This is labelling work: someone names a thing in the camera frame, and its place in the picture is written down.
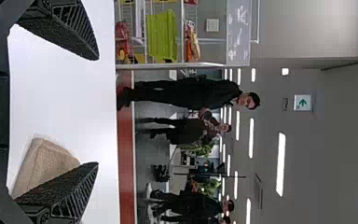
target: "white tabletop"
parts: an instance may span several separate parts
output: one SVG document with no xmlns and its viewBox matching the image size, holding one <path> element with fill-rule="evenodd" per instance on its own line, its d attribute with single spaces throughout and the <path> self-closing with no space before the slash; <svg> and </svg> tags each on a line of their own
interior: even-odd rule
<svg viewBox="0 0 358 224">
<path fill-rule="evenodd" d="M 31 140 L 46 136 L 80 162 L 100 163 L 83 223 L 119 223 L 114 9 L 112 0 L 83 0 L 101 59 L 90 62 L 30 34 L 11 29 L 10 154 L 13 188 Z"/>
</svg>

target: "white wall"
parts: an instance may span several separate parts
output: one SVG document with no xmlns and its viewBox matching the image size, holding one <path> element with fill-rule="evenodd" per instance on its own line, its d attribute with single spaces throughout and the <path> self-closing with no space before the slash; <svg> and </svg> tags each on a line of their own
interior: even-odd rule
<svg viewBox="0 0 358 224">
<path fill-rule="evenodd" d="M 100 170 L 84 223 L 119 223 L 113 1 L 84 0 L 101 59 L 86 61 L 30 34 L 11 29 L 10 155 L 12 189 L 27 147 L 43 135 Z"/>
<path fill-rule="evenodd" d="M 260 44 L 252 46 L 252 53 L 254 63 L 265 66 L 266 59 L 314 68 L 329 67 L 321 59 L 333 65 L 339 59 L 356 61 L 358 0 L 261 1 Z"/>
</svg>

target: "ceiling light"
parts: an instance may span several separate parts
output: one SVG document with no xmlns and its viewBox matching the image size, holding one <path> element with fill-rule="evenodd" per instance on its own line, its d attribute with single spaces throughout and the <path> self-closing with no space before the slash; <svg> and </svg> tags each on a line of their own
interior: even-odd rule
<svg viewBox="0 0 358 224">
<path fill-rule="evenodd" d="M 251 200 L 248 199 L 246 202 L 246 224 L 251 224 Z"/>
<path fill-rule="evenodd" d="M 228 157 L 227 157 L 227 176 L 229 176 L 230 171 L 231 171 L 231 156 L 228 154 Z"/>
<path fill-rule="evenodd" d="M 251 119 L 249 125 L 249 158 L 253 157 L 255 120 Z"/>
<path fill-rule="evenodd" d="M 255 82 L 255 68 L 252 68 L 252 77 L 251 77 L 252 82 Z"/>
<path fill-rule="evenodd" d="M 231 114 L 232 114 L 232 109 L 231 107 L 228 108 L 228 125 L 231 125 Z"/>
<path fill-rule="evenodd" d="M 240 85 L 241 84 L 241 69 L 240 68 L 238 69 L 238 77 L 237 77 L 237 79 L 238 79 L 237 83 L 238 83 L 238 85 Z"/>
<path fill-rule="evenodd" d="M 288 68 L 283 68 L 282 69 L 282 75 L 283 76 L 287 76 L 287 75 L 289 75 L 289 73 L 290 73 L 290 70 Z"/>
<path fill-rule="evenodd" d="M 238 171 L 234 172 L 234 199 L 238 198 Z"/>
<path fill-rule="evenodd" d="M 225 108 L 224 108 L 225 110 L 224 110 L 224 116 L 223 116 L 223 123 L 226 123 L 226 121 L 227 121 L 227 107 L 225 106 Z"/>
<path fill-rule="evenodd" d="M 222 195 L 225 196 L 225 178 L 222 178 Z"/>
<path fill-rule="evenodd" d="M 226 144 L 223 144 L 223 162 L 226 162 Z"/>
<path fill-rule="evenodd" d="M 220 153 L 223 151 L 223 137 L 220 136 L 220 147 L 219 147 Z"/>
<path fill-rule="evenodd" d="M 241 122 L 241 118 L 240 118 L 240 111 L 237 111 L 237 125 L 235 127 L 235 138 L 237 139 L 237 141 L 240 141 L 240 122 Z"/>
<path fill-rule="evenodd" d="M 283 196 L 284 159 L 286 150 L 286 135 L 279 133 L 278 164 L 277 164 L 277 193 Z"/>
</svg>

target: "gray floor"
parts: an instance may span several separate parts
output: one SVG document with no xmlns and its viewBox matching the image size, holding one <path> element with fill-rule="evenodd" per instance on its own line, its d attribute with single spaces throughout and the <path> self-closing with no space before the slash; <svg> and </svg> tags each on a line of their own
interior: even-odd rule
<svg viewBox="0 0 358 224">
<path fill-rule="evenodd" d="M 135 81 L 169 80 L 167 71 L 142 71 L 135 73 Z M 135 135 L 136 145 L 136 187 L 138 202 L 138 223 L 149 223 L 145 207 L 145 188 L 147 183 L 152 183 L 153 189 L 165 190 L 165 183 L 154 180 L 151 166 L 153 164 L 166 164 L 170 158 L 170 143 L 165 136 L 157 136 L 150 139 L 149 134 L 139 133 L 140 130 L 163 127 L 155 123 L 141 123 L 144 118 L 169 118 L 176 113 L 183 113 L 184 109 L 172 105 L 164 105 L 150 102 L 135 104 Z"/>
</svg>

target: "shoe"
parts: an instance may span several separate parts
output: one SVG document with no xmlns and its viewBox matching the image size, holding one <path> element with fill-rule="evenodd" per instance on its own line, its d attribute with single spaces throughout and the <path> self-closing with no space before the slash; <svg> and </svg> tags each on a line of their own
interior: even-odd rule
<svg viewBox="0 0 358 224">
<path fill-rule="evenodd" d="M 123 106 L 130 106 L 131 98 L 130 98 L 131 89 L 124 88 L 123 92 L 117 96 L 117 111 L 120 111 Z"/>
<path fill-rule="evenodd" d="M 152 193 L 152 184 L 148 183 L 146 186 L 146 199 L 150 199 L 150 194 Z"/>
</svg>

